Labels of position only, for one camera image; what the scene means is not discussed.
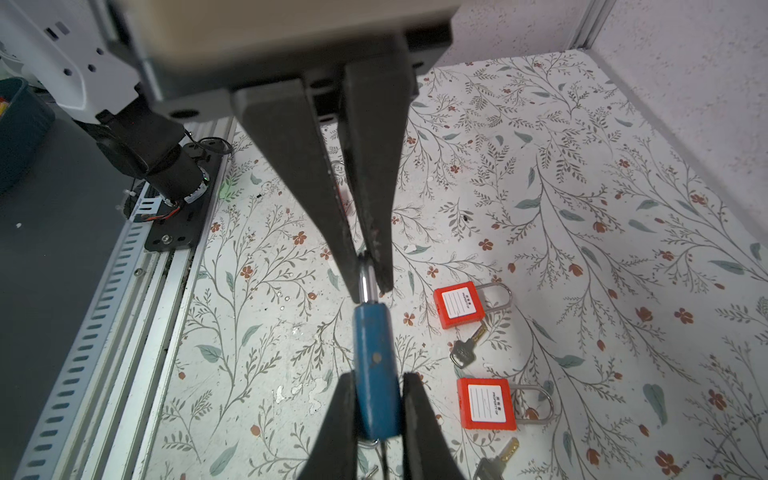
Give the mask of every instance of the floral tablecloth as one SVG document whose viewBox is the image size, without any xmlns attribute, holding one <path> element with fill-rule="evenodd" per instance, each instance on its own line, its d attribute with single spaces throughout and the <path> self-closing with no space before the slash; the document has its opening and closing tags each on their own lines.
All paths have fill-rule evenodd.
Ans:
<svg viewBox="0 0 768 480">
<path fill-rule="evenodd" d="M 461 428 L 456 379 L 474 376 L 555 400 L 552 423 L 515 433 L 506 478 L 767 477 L 768 252 L 585 53 L 419 83 L 382 301 L 399 370 L 422 377 L 461 471 L 511 438 Z M 349 198 L 336 130 L 323 133 Z M 242 130 L 236 149 L 147 478 L 295 477 L 351 368 L 333 256 Z M 360 244 L 353 205 L 349 220 Z M 432 293 L 467 280 L 515 301 L 457 370 L 449 350 L 476 325 L 442 330 Z M 516 395 L 518 417 L 547 415 L 541 400 Z M 361 477 L 378 464 L 360 450 Z"/>
</svg>

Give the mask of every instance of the silver key head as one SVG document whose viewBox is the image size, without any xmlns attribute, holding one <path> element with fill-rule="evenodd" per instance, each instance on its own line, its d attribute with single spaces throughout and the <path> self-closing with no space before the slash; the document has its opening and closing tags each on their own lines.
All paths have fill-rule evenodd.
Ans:
<svg viewBox="0 0 768 480">
<path fill-rule="evenodd" d="M 492 460 L 487 458 L 480 458 L 478 463 L 478 469 L 475 470 L 475 476 L 473 480 L 504 480 L 502 473 L 504 472 L 505 463 L 498 457 Z"/>
<path fill-rule="evenodd" d="M 466 342 L 464 340 L 456 340 L 451 349 L 451 361 L 460 369 L 465 368 L 477 358 L 475 352 L 472 351 L 474 348 L 475 342 L 471 340 Z"/>
</svg>

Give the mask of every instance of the teal bin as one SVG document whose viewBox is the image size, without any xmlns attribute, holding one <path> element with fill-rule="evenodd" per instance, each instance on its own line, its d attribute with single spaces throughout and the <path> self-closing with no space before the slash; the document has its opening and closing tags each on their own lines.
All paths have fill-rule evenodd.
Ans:
<svg viewBox="0 0 768 480">
<path fill-rule="evenodd" d="M 1 194 L 22 178 L 55 116 L 24 78 L 0 80 L 0 97 L 10 102 L 0 117 Z"/>
</svg>

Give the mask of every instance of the black mounting plate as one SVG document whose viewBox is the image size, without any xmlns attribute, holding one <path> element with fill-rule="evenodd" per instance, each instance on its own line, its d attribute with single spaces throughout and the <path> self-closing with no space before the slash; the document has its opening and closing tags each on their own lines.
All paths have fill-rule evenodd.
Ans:
<svg viewBox="0 0 768 480">
<path fill-rule="evenodd" d="M 224 143 L 220 140 L 205 140 L 206 145 L 214 150 L 225 150 Z M 200 242 L 200 235 L 208 212 L 208 206 L 216 192 L 214 186 L 219 176 L 223 155 L 214 154 L 198 147 L 196 144 L 186 144 L 182 147 L 187 154 L 197 162 L 197 165 L 208 173 L 208 190 L 191 204 L 185 204 L 179 213 L 168 220 L 155 220 L 144 244 L 150 252 L 164 252 L 181 247 L 195 247 Z M 158 216 L 168 215 L 174 210 L 165 202 L 161 202 L 157 210 Z M 136 215 L 134 222 L 141 222 L 140 215 Z"/>
</svg>

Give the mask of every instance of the red padlock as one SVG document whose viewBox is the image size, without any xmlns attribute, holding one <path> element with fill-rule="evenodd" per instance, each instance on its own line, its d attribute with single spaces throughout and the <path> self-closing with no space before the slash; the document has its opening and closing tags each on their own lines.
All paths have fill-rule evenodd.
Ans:
<svg viewBox="0 0 768 480">
<path fill-rule="evenodd" d="M 509 301 L 504 305 L 485 309 L 480 302 L 478 290 L 489 286 L 500 286 L 509 293 Z M 503 283 L 484 283 L 475 286 L 472 282 L 464 282 L 459 285 L 445 286 L 435 290 L 435 306 L 437 316 L 442 328 L 449 329 L 453 326 L 470 322 L 478 322 L 486 313 L 509 308 L 512 305 L 512 291 Z"/>
<path fill-rule="evenodd" d="M 517 430 L 520 425 L 544 425 L 554 418 L 549 392 L 538 385 L 511 385 L 507 379 L 458 379 L 458 410 L 467 430 Z M 511 390 L 537 390 L 549 401 L 544 419 L 515 418 Z"/>
</svg>

